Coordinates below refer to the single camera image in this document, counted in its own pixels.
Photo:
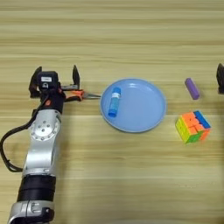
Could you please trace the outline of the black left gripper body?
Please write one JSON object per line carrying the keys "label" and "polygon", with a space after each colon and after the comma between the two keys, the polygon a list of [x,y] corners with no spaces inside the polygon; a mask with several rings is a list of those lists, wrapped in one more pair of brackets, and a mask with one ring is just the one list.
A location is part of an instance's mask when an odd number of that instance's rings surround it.
{"label": "black left gripper body", "polygon": [[38,111],[44,109],[54,109],[62,113],[63,105],[69,102],[66,91],[78,90],[78,85],[61,85],[44,83],[38,86],[40,105]]}

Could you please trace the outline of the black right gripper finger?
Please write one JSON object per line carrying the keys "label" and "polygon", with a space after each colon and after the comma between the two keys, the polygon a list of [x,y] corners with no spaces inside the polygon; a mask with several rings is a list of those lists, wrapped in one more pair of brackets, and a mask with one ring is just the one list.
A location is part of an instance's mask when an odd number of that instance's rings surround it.
{"label": "black right gripper finger", "polygon": [[224,94],[224,66],[221,63],[217,67],[216,79],[219,85],[219,93]]}

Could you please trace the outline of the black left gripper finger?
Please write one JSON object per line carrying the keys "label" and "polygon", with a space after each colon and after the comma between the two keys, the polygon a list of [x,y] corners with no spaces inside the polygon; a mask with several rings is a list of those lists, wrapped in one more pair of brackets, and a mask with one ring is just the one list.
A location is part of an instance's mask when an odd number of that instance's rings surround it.
{"label": "black left gripper finger", "polygon": [[38,91],[38,74],[42,71],[42,67],[39,66],[34,74],[31,77],[30,85],[29,85],[29,91],[30,91],[30,97],[31,98],[39,98],[40,92]]}
{"label": "black left gripper finger", "polygon": [[78,68],[76,65],[73,66],[73,84],[77,88],[80,88],[80,75],[79,75]]}

